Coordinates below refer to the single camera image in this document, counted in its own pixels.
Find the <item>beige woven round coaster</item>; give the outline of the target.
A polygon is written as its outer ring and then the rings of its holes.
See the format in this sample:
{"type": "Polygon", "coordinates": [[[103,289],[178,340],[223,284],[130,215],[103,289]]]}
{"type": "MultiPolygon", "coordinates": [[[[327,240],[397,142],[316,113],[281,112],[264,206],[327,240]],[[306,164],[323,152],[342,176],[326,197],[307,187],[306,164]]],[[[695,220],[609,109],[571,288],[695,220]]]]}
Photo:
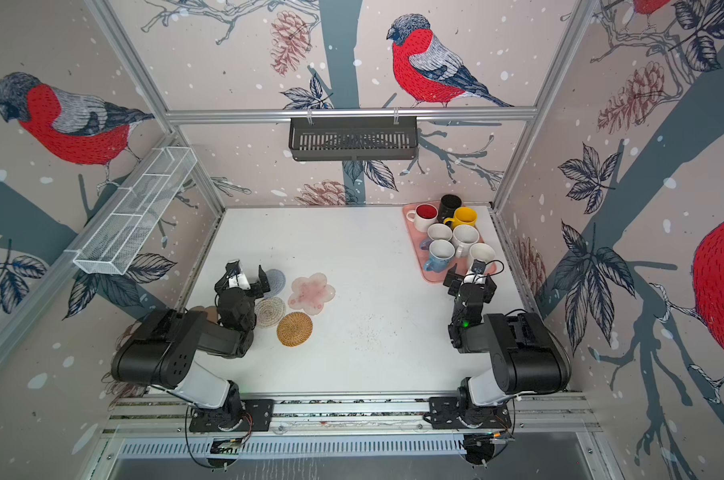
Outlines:
{"type": "Polygon", "coordinates": [[[257,328],[270,328],[276,326],[286,315],[286,306],[278,297],[265,298],[255,305],[257,328]]]}

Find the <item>blue woven round coaster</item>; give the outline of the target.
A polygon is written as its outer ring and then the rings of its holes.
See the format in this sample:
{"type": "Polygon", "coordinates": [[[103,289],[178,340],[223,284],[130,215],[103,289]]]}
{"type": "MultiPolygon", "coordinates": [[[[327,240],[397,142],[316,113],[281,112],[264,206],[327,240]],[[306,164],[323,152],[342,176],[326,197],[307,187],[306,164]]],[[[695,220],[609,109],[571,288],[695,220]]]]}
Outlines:
{"type": "Polygon", "coordinates": [[[278,296],[286,286],[286,277],[281,270],[269,269],[265,272],[270,290],[264,294],[265,298],[278,296]]]}

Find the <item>rattan woven round coaster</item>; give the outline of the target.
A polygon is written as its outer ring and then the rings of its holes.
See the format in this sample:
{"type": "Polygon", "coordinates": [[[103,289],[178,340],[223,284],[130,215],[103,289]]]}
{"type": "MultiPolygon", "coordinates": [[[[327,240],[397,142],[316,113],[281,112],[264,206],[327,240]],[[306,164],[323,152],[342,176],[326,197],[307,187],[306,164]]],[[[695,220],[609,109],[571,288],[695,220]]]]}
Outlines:
{"type": "Polygon", "coordinates": [[[293,312],[286,315],[277,326],[277,338],[286,347],[296,347],[306,342],[313,333],[309,315],[293,312]]]}

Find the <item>pink flower resin coaster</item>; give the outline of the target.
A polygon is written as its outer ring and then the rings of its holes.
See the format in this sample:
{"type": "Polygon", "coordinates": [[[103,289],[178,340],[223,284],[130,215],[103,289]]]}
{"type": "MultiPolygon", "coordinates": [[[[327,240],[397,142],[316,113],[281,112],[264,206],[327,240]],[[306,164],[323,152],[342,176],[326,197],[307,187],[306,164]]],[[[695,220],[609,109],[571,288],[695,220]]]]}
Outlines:
{"type": "Polygon", "coordinates": [[[291,284],[291,295],[287,305],[293,310],[302,310],[307,315],[322,312],[327,302],[334,299],[335,288],[328,283],[324,273],[315,273],[309,277],[299,277],[291,284]]]}

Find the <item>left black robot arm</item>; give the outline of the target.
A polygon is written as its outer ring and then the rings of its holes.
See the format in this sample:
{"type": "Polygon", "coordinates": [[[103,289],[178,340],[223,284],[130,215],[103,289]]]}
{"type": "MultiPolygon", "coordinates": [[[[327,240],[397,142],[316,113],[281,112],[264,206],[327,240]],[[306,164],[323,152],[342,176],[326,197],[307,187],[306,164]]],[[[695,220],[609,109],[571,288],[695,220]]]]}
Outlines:
{"type": "Polygon", "coordinates": [[[238,260],[230,261],[215,283],[217,318],[204,310],[155,310],[140,322],[111,363],[118,382],[152,387],[185,401],[192,432],[262,431],[268,427],[271,401],[249,406],[239,386],[195,360],[201,351],[239,359],[253,344],[256,301],[271,291],[266,272],[250,281],[238,260]]]}

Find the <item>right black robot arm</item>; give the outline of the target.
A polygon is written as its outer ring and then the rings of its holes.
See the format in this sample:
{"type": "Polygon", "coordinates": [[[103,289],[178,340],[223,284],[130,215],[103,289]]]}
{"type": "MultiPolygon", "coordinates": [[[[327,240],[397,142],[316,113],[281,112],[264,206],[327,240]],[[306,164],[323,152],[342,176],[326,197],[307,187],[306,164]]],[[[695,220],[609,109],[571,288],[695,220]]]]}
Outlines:
{"type": "Polygon", "coordinates": [[[492,277],[480,272],[484,266],[477,261],[466,274],[451,267],[443,281],[454,298],[448,324],[453,348],[461,354],[486,353],[491,362],[486,372],[465,378],[458,388],[457,418],[470,428],[495,417],[512,399],[564,390],[572,375],[558,339],[538,314],[483,312],[497,290],[492,277]]]}

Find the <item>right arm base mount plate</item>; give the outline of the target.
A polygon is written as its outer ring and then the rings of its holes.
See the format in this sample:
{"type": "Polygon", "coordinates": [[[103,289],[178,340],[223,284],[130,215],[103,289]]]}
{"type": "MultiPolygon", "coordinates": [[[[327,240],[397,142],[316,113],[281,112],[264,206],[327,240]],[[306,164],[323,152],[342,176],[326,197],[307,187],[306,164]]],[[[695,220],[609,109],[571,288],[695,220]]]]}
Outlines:
{"type": "Polygon", "coordinates": [[[479,407],[456,396],[428,399],[428,410],[422,419],[435,430],[511,429],[511,417],[505,406],[479,407]]]}

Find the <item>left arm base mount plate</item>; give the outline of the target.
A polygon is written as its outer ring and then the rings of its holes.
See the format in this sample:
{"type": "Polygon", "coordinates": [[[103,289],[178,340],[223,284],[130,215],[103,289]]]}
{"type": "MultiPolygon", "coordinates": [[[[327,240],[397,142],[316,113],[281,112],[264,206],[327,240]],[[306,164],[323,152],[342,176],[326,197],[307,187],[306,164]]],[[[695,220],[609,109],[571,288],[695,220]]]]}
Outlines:
{"type": "Polygon", "coordinates": [[[274,405],[272,399],[245,399],[234,407],[192,407],[188,430],[191,433],[266,432],[270,427],[274,405]]]}

